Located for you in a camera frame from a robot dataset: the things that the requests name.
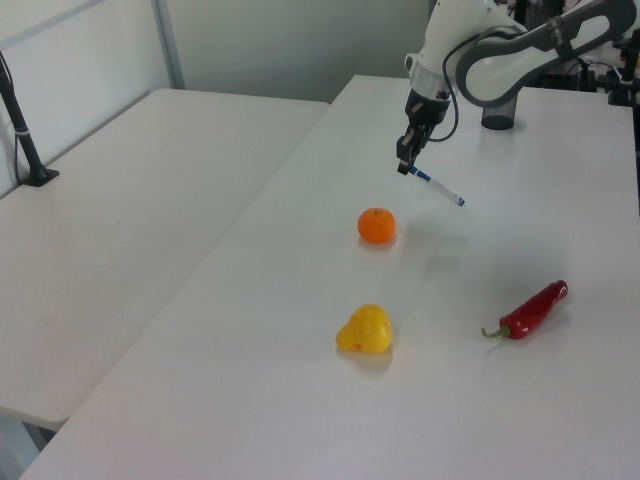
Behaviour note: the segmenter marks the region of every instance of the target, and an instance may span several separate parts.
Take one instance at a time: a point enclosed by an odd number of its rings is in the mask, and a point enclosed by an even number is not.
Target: black cable
[[[580,62],[576,62],[573,65],[571,65],[571,67],[569,67],[569,70],[567,70],[567,73],[565,73],[565,75],[568,77],[571,75],[571,72],[573,71],[574,68],[579,67],[580,65],[582,65],[582,63]]]
[[[604,67],[609,67],[611,70],[615,70],[616,68],[613,65],[604,62],[587,62],[589,65],[602,65]]]
[[[502,38],[510,39],[526,33],[526,32],[519,32],[516,30],[515,33],[508,34],[507,32],[500,30],[500,28],[504,28],[504,27],[496,27],[494,32],[487,33],[489,31],[485,31],[481,34],[474,35],[473,37],[468,38],[467,40],[462,42],[460,45],[458,45],[456,48],[451,50],[446,57],[444,57],[444,60],[442,61],[442,74],[444,75],[444,81],[447,84],[447,88],[449,89],[449,94],[451,95],[451,101],[453,102],[455,117],[453,120],[453,128],[451,129],[449,134],[446,137],[442,137],[442,138],[430,138],[429,139],[430,142],[440,143],[440,142],[444,142],[445,140],[449,140],[451,137],[453,137],[453,134],[456,133],[456,130],[458,129],[458,122],[460,120],[460,109],[458,107],[458,100],[456,99],[456,94],[453,91],[453,85],[451,84],[451,79],[449,78],[449,74],[447,73],[447,62],[449,61],[451,56],[455,54],[458,50],[460,50],[462,47],[468,45],[469,43],[475,40],[478,40],[478,39],[484,40],[485,38],[490,38],[490,37],[502,37]]]
[[[11,76],[11,70],[9,70],[9,65],[2,54],[2,50],[0,50],[0,63],[2,63],[2,69],[7,73],[7,78],[9,79],[9,84],[11,85],[11,89],[13,90],[13,77]],[[13,137],[14,139],[14,149],[13,149],[13,173],[16,176],[16,184],[18,186],[22,185],[20,181],[20,174],[18,173],[18,134],[16,133]]]
[[[7,61],[4,59],[4,55],[2,54],[2,50],[0,50],[0,62],[2,62],[2,68],[5,72],[7,72],[7,77],[9,77],[9,83],[11,84],[11,88],[13,88],[13,77],[11,76],[11,70],[9,70],[9,65]]]

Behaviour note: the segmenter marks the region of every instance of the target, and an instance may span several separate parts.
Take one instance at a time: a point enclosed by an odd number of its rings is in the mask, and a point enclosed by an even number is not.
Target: white wall
[[[44,163],[169,86],[153,0],[104,0],[2,51]],[[0,196],[14,185],[12,165],[13,128],[0,102]]]
[[[158,3],[178,84],[329,102],[354,74],[406,76],[429,11],[429,0]]]

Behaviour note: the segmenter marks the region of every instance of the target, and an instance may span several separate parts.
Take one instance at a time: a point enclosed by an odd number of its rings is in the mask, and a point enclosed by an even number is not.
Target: yellow pear
[[[336,335],[341,350],[382,353],[393,340],[391,319],[382,307],[373,304],[358,308]]]

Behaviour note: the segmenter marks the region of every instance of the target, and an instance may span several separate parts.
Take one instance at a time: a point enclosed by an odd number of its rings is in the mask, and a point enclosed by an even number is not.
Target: marker
[[[431,188],[433,188],[436,192],[438,192],[443,197],[448,198],[449,200],[451,200],[453,203],[455,203],[459,207],[464,205],[464,199],[463,198],[461,198],[458,195],[456,195],[455,193],[453,193],[451,190],[449,190],[447,187],[442,185],[437,180],[434,180],[433,178],[431,178],[429,175],[424,173],[422,170],[416,168],[415,166],[412,166],[409,169],[409,173],[412,174],[412,175],[415,175],[416,177],[421,178],[422,180],[427,182],[427,184]]]

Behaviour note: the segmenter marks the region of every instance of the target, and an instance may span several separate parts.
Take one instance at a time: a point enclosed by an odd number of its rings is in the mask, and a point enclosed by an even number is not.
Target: white table
[[[492,132],[463,102],[419,159],[459,208],[395,173],[407,94],[347,86],[24,480],[637,477],[631,111],[525,90]],[[372,206],[396,214],[390,249],[358,241]],[[559,278],[531,337],[480,335]],[[337,352],[366,302],[392,352]]]
[[[328,105],[159,90],[0,201],[0,414],[58,429]]]

